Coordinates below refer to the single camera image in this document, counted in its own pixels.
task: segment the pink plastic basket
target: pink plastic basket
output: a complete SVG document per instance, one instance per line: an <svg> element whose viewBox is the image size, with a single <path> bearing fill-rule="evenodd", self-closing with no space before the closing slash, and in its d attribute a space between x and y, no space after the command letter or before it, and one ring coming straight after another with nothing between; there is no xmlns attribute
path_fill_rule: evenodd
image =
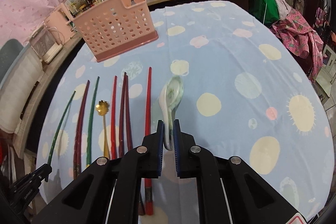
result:
<svg viewBox="0 0 336 224"><path fill-rule="evenodd" d="M104 0L73 22L97 62L158 39L146 0Z"/></svg>

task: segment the light blue tablecloth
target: light blue tablecloth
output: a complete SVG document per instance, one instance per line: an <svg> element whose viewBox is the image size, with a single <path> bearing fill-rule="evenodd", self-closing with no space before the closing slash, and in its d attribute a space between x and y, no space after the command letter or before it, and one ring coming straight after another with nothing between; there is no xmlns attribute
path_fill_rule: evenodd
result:
<svg viewBox="0 0 336 224"><path fill-rule="evenodd" d="M181 129L214 155L240 156L307 219L324 207L334 169L327 116L311 83L281 42L238 6L207 1L151 12L159 39L96 63L84 45L58 85L44 122L37 166L46 162L54 132L74 89L75 100L59 136L49 182L41 195L49 202L72 181L73 147L82 94L85 107L82 166L86 159L88 116L96 77L99 100L110 101L118 76L129 75L133 145L144 136L147 73L152 67L152 132L162 113L158 97L173 74L184 81L176 112ZM110 112L107 125L110 124ZM102 118L93 121L92 159L102 156ZM198 223L194 180L176 178L174 155L164 153L162 177L153 182L155 223ZM146 216L142 223L152 223Z"/></svg>

